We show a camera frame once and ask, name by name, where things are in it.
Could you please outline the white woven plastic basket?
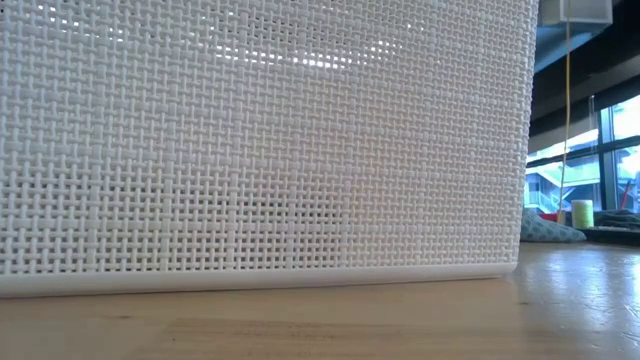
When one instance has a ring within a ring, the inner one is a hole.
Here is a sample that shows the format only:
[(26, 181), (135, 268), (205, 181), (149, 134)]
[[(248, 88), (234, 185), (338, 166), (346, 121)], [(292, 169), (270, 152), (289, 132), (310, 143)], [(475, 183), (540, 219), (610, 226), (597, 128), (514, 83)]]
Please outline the white woven plastic basket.
[(0, 298), (500, 277), (538, 0), (0, 0)]

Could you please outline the blue patterned cloth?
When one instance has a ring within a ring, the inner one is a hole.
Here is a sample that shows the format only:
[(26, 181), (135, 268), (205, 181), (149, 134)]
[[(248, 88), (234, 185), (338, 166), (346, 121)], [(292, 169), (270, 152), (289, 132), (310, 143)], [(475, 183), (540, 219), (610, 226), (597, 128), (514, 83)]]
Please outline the blue patterned cloth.
[(577, 243), (585, 240), (586, 236), (582, 231), (545, 220), (532, 209), (523, 209), (520, 232), (521, 242)]

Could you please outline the pale green cylinder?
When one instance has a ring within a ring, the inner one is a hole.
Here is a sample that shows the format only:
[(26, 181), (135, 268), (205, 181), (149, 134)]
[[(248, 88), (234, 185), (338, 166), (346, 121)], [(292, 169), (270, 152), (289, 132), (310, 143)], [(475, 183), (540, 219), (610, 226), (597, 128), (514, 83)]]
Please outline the pale green cylinder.
[(594, 205), (592, 200), (573, 200), (571, 202), (572, 225), (585, 229), (594, 226)]

